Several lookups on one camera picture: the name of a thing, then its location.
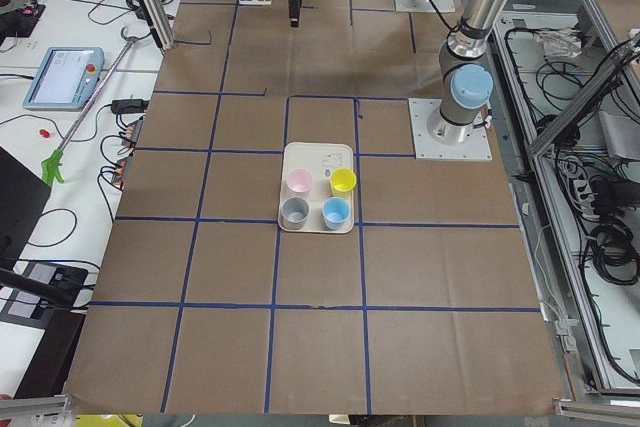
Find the pink plastic cup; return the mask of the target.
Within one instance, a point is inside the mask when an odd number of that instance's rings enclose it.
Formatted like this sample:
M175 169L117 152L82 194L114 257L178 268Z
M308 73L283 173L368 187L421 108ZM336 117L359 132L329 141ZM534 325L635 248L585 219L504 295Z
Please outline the pink plastic cup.
M311 193L313 184L313 176L305 168L293 169L285 179L286 189L291 197L306 199Z

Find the yellow plastic cup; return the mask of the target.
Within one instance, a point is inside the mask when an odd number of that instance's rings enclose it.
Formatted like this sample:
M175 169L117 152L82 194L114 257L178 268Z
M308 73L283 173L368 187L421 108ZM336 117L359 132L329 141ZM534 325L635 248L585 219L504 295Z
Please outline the yellow plastic cup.
M349 168L338 168L330 176L330 189L334 197L348 198L356 184L357 176Z

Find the grey plastic cup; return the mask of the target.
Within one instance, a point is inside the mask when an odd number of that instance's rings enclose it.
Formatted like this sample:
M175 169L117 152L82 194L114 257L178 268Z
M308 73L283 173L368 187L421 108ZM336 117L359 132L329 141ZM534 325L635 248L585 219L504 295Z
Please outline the grey plastic cup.
M291 197L281 207L281 227L285 230L302 229L309 216L309 204L304 198Z

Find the cream plastic tray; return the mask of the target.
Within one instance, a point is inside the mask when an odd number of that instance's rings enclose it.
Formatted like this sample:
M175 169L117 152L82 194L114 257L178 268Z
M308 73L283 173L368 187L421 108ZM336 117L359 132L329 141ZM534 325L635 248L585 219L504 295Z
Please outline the cream plastic tray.
M281 227L281 207L287 199L291 198L286 189L285 179L288 173L296 168L305 168L313 176L313 188L305 199L310 211L302 229L285 230ZM292 142L285 147L278 209L278 223L282 230L293 233L322 234L345 234L351 231L355 215L354 190L348 198L344 198L350 205L350 216L340 229L329 230L323 220L323 204L334 197L330 189L330 176L338 168L355 170L353 150L346 144Z

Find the metal reacher grabber stick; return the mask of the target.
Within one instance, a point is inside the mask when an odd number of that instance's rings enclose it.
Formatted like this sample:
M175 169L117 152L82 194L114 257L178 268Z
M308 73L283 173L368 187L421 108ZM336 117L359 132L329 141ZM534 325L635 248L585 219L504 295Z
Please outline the metal reacher grabber stick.
M41 162L42 180L49 187L53 186L55 180L57 180L59 183L63 183L64 182L64 180L62 178L62 175L60 173L60 166L62 165L61 159L63 157L64 150L68 146L70 141L72 140L74 134L79 129L79 127L82 124L82 122L84 121L85 117L88 115L88 113L91 110L93 104L95 103L97 98L100 96L100 94L101 94L102 90L104 89L105 85L107 84L109 79L112 77L112 75L116 71L118 65L120 64L121 60L124 58L125 54L131 49L131 47L136 42L138 42L140 40L143 40L146 37L150 36L150 34L147 34L147 35L145 35L143 37L130 36L130 35L127 34L127 28L126 27L123 27L121 29L120 35L121 35L122 39L125 41L124 47L122 48L120 53L117 55L117 57L115 58L115 60L111 64L111 67L107 70L106 74L97 83L97 86L96 86L94 92L91 94L91 96L85 102L85 104L84 104L82 110L80 111L78 117L73 122L73 124L69 128L68 132L62 137L62 140L59 143L59 145L53 150L52 154L48 158L44 159Z

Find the black monitor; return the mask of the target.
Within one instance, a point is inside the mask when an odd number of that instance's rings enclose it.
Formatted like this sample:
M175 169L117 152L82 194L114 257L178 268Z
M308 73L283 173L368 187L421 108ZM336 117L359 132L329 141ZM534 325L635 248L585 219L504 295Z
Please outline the black monitor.
M51 188L1 149L1 267L12 270L50 197Z

